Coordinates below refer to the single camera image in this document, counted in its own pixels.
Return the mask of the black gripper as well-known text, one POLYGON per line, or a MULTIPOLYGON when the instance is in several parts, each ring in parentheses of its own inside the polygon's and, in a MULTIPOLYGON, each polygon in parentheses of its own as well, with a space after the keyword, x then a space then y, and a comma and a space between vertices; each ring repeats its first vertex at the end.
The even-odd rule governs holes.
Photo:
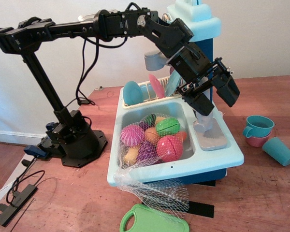
POLYGON ((186 98, 186 103, 196 112, 208 116, 214 106, 203 92, 214 86, 216 93, 232 107, 240 95, 240 91, 227 70, 221 62, 222 58, 209 61, 203 51, 194 43, 177 43, 166 45, 166 57, 168 63, 179 73, 190 87, 181 86, 177 91, 186 98), (193 85, 197 84, 203 77, 213 72, 213 78, 202 84, 197 90, 193 85))

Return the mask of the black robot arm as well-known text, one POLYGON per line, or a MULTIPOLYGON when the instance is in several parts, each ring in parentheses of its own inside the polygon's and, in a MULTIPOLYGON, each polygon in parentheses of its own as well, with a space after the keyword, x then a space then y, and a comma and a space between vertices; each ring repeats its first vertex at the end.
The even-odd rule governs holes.
POLYGON ((43 153, 60 158, 65 166, 80 168, 98 159, 107 144, 103 132, 92 130, 80 111, 69 111, 63 105, 35 56, 43 42, 78 36, 105 42, 117 37, 145 36, 165 55, 167 64, 185 80, 178 91, 183 100, 201 115, 209 115, 214 108, 204 94, 211 87, 216 88, 217 94, 229 106, 233 106, 239 97, 240 91, 221 59, 210 61, 190 41, 193 33, 181 19, 167 23, 156 11, 140 7, 127 7, 117 13, 100 10, 85 21, 65 24, 32 17, 19 23, 17 28, 1 28, 0 48, 4 53, 21 55, 58 119, 58 123, 46 132, 47 137, 35 148, 35 156, 43 153))

